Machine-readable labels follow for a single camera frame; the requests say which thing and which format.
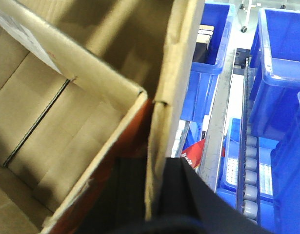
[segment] blue storage crate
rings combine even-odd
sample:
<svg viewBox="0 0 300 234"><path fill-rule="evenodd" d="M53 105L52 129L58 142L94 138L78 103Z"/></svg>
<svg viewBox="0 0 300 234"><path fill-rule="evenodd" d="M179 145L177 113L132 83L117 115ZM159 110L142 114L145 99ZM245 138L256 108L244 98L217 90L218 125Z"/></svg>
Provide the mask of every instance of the blue storage crate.
<svg viewBox="0 0 300 234"><path fill-rule="evenodd" d="M217 195L220 196L226 203L235 209L236 207L236 193L225 189L217 189ZM274 211L273 204L267 201L260 202L260 225L274 233Z"/></svg>
<svg viewBox="0 0 300 234"><path fill-rule="evenodd" d="M277 233L300 234L300 107L271 162Z"/></svg>
<svg viewBox="0 0 300 234"><path fill-rule="evenodd" d="M226 57L227 45L234 17L234 5L207 2L201 24L214 26L206 63L193 62L181 119L202 123L208 115Z"/></svg>
<svg viewBox="0 0 300 234"><path fill-rule="evenodd" d="M240 151L240 119L230 120L226 137L226 150L223 164L220 188L235 192L238 182L239 151ZM260 138L260 198L272 201L271 150L276 147L277 141Z"/></svg>
<svg viewBox="0 0 300 234"><path fill-rule="evenodd" d="M202 125L196 122L190 122L187 138L183 146L183 150L190 147L194 143L201 140L202 137Z"/></svg>
<svg viewBox="0 0 300 234"><path fill-rule="evenodd" d="M257 68L250 99L252 134L281 140L298 109L300 12L262 8L252 46Z"/></svg>

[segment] caster wheel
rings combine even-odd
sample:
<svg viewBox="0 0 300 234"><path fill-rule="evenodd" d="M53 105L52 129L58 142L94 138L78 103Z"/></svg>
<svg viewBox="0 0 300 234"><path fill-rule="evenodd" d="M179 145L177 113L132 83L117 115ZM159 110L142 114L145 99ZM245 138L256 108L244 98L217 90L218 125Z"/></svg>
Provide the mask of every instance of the caster wheel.
<svg viewBox="0 0 300 234"><path fill-rule="evenodd" d="M256 172L252 172L250 170L245 170L245 175L244 175L244 182L245 184L249 184L249 185L256 185L256 181L257 181L257 173Z"/></svg>
<svg viewBox="0 0 300 234"><path fill-rule="evenodd" d="M241 32L245 33L246 31L247 31L247 27L246 27L246 26L243 26L243 27L241 28Z"/></svg>
<svg viewBox="0 0 300 234"><path fill-rule="evenodd" d="M244 191L243 192L244 192L244 199L245 200L256 201L257 194L258 194L257 187L246 184L244 186Z"/></svg>
<svg viewBox="0 0 300 234"><path fill-rule="evenodd" d="M243 202L243 215L248 218L255 219L258 212L257 203L249 200L244 200Z"/></svg>

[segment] metal frame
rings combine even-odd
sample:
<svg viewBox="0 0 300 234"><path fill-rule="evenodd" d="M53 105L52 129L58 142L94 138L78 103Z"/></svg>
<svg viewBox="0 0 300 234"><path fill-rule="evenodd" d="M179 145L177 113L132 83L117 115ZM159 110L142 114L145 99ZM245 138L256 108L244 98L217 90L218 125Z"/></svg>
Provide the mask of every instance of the metal frame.
<svg viewBox="0 0 300 234"><path fill-rule="evenodd" d="M230 96L236 48L228 45L223 72L219 76L209 127L205 137L202 161L197 169L199 176L215 192L219 178L222 142Z"/></svg>

